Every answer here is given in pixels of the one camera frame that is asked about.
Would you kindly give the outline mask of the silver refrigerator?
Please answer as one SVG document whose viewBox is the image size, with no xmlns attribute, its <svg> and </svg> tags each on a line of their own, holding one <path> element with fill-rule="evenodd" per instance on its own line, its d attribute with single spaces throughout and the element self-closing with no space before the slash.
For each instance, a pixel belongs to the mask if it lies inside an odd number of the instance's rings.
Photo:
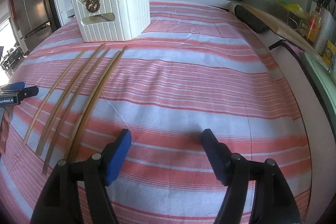
<svg viewBox="0 0 336 224">
<path fill-rule="evenodd" d="M 9 0 L 17 30 L 32 52 L 55 29 L 49 0 Z"/>
</svg>

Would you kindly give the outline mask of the cream utensil holder box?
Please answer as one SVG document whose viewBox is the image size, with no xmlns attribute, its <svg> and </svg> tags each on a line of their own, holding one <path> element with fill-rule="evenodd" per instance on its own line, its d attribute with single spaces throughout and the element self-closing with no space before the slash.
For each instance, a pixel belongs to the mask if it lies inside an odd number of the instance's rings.
<svg viewBox="0 0 336 224">
<path fill-rule="evenodd" d="M 150 0 L 71 0 L 84 42 L 124 42 L 150 25 Z"/>
</svg>

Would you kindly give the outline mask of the green tray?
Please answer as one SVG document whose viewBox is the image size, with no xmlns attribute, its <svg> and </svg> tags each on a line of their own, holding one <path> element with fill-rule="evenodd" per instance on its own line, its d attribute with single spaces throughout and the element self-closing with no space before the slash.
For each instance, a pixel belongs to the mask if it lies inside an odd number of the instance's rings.
<svg viewBox="0 0 336 224">
<path fill-rule="evenodd" d="M 307 52 L 303 54 L 302 62 L 323 100 L 330 119 L 335 123 L 335 83 L 329 71 Z"/>
</svg>

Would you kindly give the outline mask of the pink striped tablecloth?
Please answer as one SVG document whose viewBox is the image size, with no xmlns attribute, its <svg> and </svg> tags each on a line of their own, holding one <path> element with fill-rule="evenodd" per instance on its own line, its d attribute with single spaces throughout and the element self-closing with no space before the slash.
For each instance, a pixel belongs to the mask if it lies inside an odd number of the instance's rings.
<svg viewBox="0 0 336 224">
<path fill-rule="evenodd" d="M 81 113 L 104 69 L 128 46 L 87 124 L 85 160 L 131 131 L 118 179 L 108 188 L 121 223 L 213 223 L 225 188 L 201 145 L 211 129 L 248 160 L 276 161 L 306 218 L 311 159 L 293 92 L 257 36 L 233 14 L 208 5 L 152 1 L 136 39 L 106 43 L 104 59 L 72 113 Z"/>
</svg>

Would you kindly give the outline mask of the yellow snack packet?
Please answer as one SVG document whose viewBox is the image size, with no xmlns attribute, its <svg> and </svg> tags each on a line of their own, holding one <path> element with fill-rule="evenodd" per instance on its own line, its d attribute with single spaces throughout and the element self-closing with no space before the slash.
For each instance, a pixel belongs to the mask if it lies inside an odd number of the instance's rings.
<svg viewBox="0 0 336 224">
<path fill-rule="evenodd" d="M 324 52 L 322 54 L 323 62 L 327 65 L 327 67 L 330 66 L 332 58 L 335 55 L 335 52 L 336 52 L 335 45 L 331 41 L 327 40 Z"/>
</svg>

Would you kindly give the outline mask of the orange sauce bottle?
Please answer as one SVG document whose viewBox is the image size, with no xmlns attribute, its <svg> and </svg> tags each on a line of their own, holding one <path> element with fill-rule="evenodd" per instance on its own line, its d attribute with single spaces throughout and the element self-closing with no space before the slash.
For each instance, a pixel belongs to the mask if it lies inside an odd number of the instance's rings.
<svg viewBox="0 0 336 224">
<path fill-rule="evenodd" d="M 306 29 L 305 39 L 309 40 L 311 43 L 314 43 L 319 29 L 321 27 L 321 4 L 317 3 L 315 10 L 311 13 L 309 24 Z"/>
</svg>

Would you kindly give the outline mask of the wooden cutting board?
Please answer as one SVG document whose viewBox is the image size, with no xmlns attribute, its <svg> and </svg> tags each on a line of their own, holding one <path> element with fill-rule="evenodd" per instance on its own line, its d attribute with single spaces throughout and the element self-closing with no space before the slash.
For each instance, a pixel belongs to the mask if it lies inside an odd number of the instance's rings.
<svg viewBox="0 0 336 224">
<path fill-rule="evenodd" d="M 301 48 L 303 51 L 310 53 L 317 60 L 323 62 L 320 54 L 298 32 L 296 32 L 282 20 L 245 3 L 241 5 L 249 12 L 254 14 L 254 16 L 263 21 L 278 36 L 283 37 L 284 39 L 294 44 L 296 47 Z"/>
</svg>

